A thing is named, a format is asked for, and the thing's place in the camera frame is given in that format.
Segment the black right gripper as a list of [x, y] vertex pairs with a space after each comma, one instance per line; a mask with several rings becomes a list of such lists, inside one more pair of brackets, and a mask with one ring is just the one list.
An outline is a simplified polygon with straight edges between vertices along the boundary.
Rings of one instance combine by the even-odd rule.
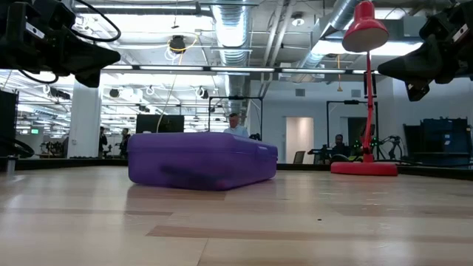
[[423, 98], [431, 82], [447, 84], [473, 76], [473, 38], [452, 43], [455, 26], [449, 17], [456, 5], [428, 17], [419, 32], [423, 43], [418, 49], [378, 66], [380, 74], [405, 81], [410, 101]]

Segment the black cabinet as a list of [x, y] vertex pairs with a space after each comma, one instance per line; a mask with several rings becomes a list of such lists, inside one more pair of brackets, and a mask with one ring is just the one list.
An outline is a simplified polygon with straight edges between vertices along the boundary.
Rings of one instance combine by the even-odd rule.
[[18, 95], [0, 90], [0, 157], [9, 154], [7, 144], [16, 137]]

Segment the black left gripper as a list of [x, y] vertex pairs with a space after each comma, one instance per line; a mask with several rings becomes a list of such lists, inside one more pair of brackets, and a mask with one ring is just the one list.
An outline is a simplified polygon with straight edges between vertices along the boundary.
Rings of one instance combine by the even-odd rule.
[[[41, 14], [38, 27], [46, 34], [44, 41], [29, 34], [24, 42], [5, 40], [7, 8], [13, 1], [28, 2]], [[101, 69], [118, 62], [120, 53], [79, 39], [72, 31], [74, 22], [75, 14], [61, 0], [0, 0], [0, 69], [51, 72], [56, 80], [74, 75], [84, 86], [97, 87]]]

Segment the long LED light bar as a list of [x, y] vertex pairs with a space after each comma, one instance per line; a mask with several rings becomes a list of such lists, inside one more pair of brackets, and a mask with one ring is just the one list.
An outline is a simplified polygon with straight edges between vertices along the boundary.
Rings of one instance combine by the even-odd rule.
[[111, 65], [101, 70], [106, 74], [182, 74], [197, 75], [202, 73], [214, 74], [239, 74], [239, 73], [276, 73], [276, 74], [300, 74], [300, 75], [363, 75], [366, 70], [362, 69], [331, 69], [331, 68], [284, 68], [284, 67], [251, 67], [251, 66], [197, 66], [197, 65]]

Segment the black computer monitor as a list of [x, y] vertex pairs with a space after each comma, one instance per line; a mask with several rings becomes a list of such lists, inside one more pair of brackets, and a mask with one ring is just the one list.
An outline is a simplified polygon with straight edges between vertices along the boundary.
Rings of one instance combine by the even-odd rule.
[[178, 133], [184, 132], [183, 115], [138, 115], [137, 134], [140, 133]]

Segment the red desk lamp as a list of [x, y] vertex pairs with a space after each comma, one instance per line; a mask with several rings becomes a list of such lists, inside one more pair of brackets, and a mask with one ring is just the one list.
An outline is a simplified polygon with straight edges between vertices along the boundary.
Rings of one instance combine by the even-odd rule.
[[384, 24], [375, 19], [375, 6], [371, 1], [365, 0], [357, 4], [353, 18], [353, 23], [344, 34], [342, 46], [348, 52], [367, 54], [367, 120], [362, 141], [363, 160], [360, 163], [333, 162], [330, 165], [330, 171], [333, 174], [396, 177], [398, 175], [396, 165], [377, 163], [370, 151], [374, 111], [370, 51], [385, 45], [389, 33]]

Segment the purple plastic supply box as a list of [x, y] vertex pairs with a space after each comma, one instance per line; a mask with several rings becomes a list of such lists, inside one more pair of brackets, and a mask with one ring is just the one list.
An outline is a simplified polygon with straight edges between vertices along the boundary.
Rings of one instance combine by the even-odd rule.
[[276, 174], [277, 147], [221, 132], [134, 134], [129, 179], [140, 185], [226, 191]]

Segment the person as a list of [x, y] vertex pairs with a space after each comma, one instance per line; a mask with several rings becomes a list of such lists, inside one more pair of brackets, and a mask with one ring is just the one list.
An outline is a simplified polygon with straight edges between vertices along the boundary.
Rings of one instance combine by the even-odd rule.
[[229, 127], [223, 132], [233, 134], [240, 137], [249, 137], [248, 130], [239, 124], [240, 119], [237, 113], [231, 113], [229, 115]]
[[127, 146], [128, 146], [129, 138], [131, 137], [131, 135], [129, 133], [128, 128], [124, 128], [121, 134], [122, 134], [122, 139], [119, 144], [120, 158], [126, 160], [128, 158]]
[[347, 162], [350, 156], [350, 147], [344, 144], [344, 137], [342, 134], [337, 134], [335, 138], [335, 145], [332, 148], [331, 163]]
[[103, 156], [103, 147], [108, 144], [106, 135], [105, 135], [105, 128], [103, 126], [100, 127], [99, 131], [99, 144], [98, 144], [98, 156]]

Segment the black rig frame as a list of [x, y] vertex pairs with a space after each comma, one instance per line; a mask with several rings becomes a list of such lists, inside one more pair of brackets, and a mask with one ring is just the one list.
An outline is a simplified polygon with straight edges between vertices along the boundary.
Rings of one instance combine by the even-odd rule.
[[231, 95], [231, 96], [210, 96], [208, 98], [208, 106], [207, 106], [207, 116], [208, 116], [208, 125], [207, 131], [211, 130], [211, 114], [215, 112], [216, 108], [225, 109], [225, 105], [221, 103], [223, 100], [226, 100], [228, 107], [231, 107], [231, 103], [234, 101], [247, 101], [248, 105], [254, 106], [254, 100], [258, 100], [260, 102], [259, 105], [256, 105], [256, 109], [259, 110], [259, 138], [258, 140], [263, 140], [263, 97], [251, 97], [251, 96], [241, 96], [241, 95]]
[[[326, 143], [325, 145], [328, 147], [330, 146], [330, 104], [332, 103], [343, 103], [344, 105], [359, 105], [359, 104], [366, 104], [367, 105], [367, 102], [366, 101], [362, 101], [362, 100], [328, 100], [326, 101], [326, 105], [325, 105], [325, 113], [326, 113], [326, 128], [327, 128], [327, 131], [326, 131]], [[378, 118], [378, 102], [374, 102], [373, 104], [374, 106], [374, 118], [375, 118], [375, 136], [379, 139], [379, 128], [378, 128], [378, 122], [379, 122], [379, 118]]]

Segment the dark blue storage crates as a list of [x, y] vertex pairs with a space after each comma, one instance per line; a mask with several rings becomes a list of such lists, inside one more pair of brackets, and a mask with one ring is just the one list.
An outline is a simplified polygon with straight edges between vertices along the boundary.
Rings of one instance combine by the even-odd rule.
[[473, 156], [472, 128], [465, 118], [427, 118], [403, 125], [406, 159], [429, 166], [468, 168]]

